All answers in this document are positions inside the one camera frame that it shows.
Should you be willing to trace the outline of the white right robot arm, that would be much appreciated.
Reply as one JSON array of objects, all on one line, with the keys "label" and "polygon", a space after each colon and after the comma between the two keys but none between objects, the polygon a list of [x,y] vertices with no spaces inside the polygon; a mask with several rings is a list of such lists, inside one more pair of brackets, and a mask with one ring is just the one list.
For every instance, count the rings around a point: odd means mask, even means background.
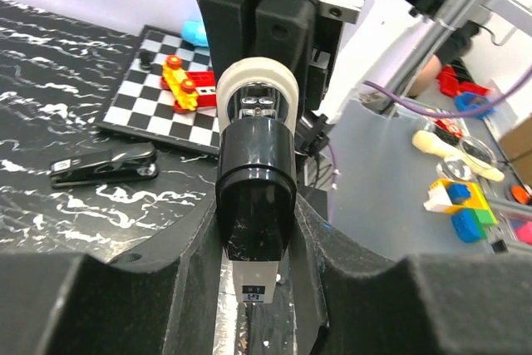
[{"label": "white right robot arm", "polygon": [[219,150],[322,144],[352,92],[391,54],[398,29],[365,21],[364,0],[197,0],[214,71]]}]

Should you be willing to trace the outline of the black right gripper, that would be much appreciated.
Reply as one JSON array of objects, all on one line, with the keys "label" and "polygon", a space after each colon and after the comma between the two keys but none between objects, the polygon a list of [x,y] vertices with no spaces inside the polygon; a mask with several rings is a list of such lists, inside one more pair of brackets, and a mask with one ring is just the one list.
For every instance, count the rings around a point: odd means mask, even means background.
[{"label": "black right gripper", "polygon": [[295,150],[313,154],[328,143],[333,114],[319,107],[328,92],[344,25],[355,23],[364,0],[197,0],[215,79],[236,62],[278,62],[298,93],[275,107],[294,124]]}]

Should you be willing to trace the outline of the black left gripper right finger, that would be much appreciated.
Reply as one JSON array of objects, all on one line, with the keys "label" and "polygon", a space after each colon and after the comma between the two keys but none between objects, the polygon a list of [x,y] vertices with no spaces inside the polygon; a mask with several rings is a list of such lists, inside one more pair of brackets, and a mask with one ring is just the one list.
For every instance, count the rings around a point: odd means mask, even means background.
[{"label": "black left gripper right finger", "polygon": [[528,354],[531,258],[393,262],[298,199],[290,268],[301,354]]}]

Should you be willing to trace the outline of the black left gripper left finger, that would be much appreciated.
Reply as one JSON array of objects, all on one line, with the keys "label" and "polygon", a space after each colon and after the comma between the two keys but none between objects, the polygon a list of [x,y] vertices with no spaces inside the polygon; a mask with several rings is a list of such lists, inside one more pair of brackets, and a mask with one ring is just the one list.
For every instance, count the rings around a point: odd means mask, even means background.
[{"label": "black left gripper left finger", "polygon": [[82,253],[1,257],[4,354],[209,354],[219,289],[214,203],[103,263]]}]

